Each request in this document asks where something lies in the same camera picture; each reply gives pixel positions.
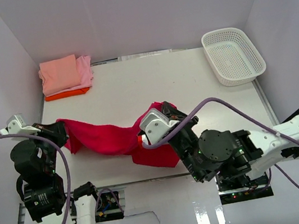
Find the white plastic basket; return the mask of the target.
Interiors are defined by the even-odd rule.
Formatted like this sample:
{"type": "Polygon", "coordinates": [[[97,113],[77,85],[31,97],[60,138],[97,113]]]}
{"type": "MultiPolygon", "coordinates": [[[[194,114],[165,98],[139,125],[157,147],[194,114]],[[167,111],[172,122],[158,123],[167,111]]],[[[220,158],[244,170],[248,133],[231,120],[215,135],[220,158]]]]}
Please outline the white plastic basket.
{"type": "Polygon", "coordinates": [[[266,62],[249,37],[238,28],[222,28],[201,38],[203,52],[224,86],[252,82],[266,70],[266,62]]]}

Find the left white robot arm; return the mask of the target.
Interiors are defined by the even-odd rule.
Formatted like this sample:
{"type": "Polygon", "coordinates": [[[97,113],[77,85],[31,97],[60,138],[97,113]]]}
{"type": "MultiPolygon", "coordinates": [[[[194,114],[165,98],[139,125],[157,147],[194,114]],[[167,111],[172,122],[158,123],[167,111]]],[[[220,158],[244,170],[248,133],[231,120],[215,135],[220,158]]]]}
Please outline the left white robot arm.
{"type": "Polygon", "coordinates": [[[19,173],[17,192],[37,224],[96,224],[101,207],[96,187],[87,182],[72,193],[56,173],[56,158],[68,141],[65,123],[35,124],[38,130],[19,142],[10,153],[19,173]]]}

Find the folded orange t shirt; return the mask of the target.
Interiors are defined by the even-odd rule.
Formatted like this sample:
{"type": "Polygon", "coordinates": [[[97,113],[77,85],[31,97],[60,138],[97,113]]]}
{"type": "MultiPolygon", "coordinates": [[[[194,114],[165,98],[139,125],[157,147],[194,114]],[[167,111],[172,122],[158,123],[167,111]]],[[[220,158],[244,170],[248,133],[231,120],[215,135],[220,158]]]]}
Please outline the folded orange t shirt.
{"type": "Polygon", "coordinates": [[[46,102],[51,102],[51,101],[55,101],[55,100],[59,100],[59,99],[63,99],[63,98],[77,96],[77,95],[84,95],[85,93],[87,93],[89,91],[89,89],[90,88],[86,87],[86,88],[82,88],[82,89],[69,90],[69,91],[65,91],[62,93],[55,94],[55,95],[47,96],[44,98],[44,100],[46,102]]]}

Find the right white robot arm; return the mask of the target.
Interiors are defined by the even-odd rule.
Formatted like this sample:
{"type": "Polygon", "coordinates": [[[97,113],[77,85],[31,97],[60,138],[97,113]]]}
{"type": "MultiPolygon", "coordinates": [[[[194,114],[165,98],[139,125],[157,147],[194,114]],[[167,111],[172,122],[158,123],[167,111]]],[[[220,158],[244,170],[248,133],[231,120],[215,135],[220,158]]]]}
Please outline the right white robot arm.
{"type": "Polygon", "coordinates": [[[248,187],[266,170],[286,158],[299,157],[299,109],[273,129],[287,135],[283,139],[267,130],[235,132],[205,130],[197,136],[190,121],[169,144],[196,182],[219,176],[222,181],[248,187]]]}

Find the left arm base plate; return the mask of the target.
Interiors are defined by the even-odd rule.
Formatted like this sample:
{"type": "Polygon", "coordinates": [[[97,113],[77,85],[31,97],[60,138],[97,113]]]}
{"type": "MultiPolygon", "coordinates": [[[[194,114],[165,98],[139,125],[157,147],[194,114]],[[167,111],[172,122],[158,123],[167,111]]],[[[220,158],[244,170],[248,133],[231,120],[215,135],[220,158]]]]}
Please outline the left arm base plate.
{"type": "Polygon", "coordinates": [[[96,222],[101,223],[123,219],[124,214],[119,205],[121,205],[119,191],[113,191],[113,194],[109,191],[102,193],[96,211],[96,222]]]}

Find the folded peach t shirt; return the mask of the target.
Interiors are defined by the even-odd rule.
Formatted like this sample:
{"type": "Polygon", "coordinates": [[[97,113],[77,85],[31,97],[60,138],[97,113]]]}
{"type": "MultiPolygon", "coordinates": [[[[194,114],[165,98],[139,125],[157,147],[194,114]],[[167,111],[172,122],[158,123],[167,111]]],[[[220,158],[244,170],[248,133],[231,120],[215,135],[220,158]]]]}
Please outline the folded peach t shirt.
{"type": "Polygon", "coordinates": [[[45,96],[72,88],[81,82],[74,55],[40,63],[39,68],[39,77],[42,80],[42,90],[45,96]]]}

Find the red t shirt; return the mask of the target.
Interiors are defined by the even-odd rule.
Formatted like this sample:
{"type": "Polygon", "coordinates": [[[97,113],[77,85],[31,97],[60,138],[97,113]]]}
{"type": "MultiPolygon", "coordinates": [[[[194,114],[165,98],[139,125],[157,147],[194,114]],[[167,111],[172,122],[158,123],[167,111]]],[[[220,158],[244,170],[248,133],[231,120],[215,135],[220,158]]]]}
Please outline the red t shirt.
{"type": "Polygon", "coordinates": [[[131,156],[132,161],[138,165],[174,168],[180,158],[169,144],[153,150],[141,147],[142,137],[138,134],[144,116],[139,116],[131,127],[94,125],[65,118],[57,119],[56,122],[65,124],[69,135],[65,148],[71,154],[86,148],[105,156],[131,156]]]}

